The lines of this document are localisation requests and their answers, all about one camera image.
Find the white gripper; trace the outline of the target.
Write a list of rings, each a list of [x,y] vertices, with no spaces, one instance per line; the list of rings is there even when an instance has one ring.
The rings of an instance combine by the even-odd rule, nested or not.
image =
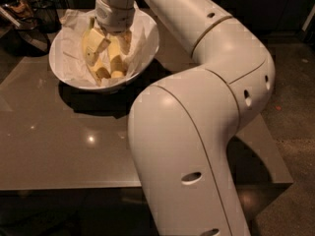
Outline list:
[[[122,9],[107,5],[102,0],[95,0],[95,19],[100,28],[106,32],[120,34],[118,41],[124,55],[130,52],[135,8]],[[89,29],[84,37],[84,57],[93,66],[101,52],[109,45],[110,40],[99,29]]]

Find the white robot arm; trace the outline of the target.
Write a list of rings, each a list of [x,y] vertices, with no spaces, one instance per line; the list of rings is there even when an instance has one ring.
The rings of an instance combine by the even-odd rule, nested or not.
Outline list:
[[[196,62],[135,99],[128,138],[159,236],[250,236],[231,177],[230,139],[275,84],[267,48],[211,0],[145,0]],[[121,33],[134,0],[96,0],[103,30]]]

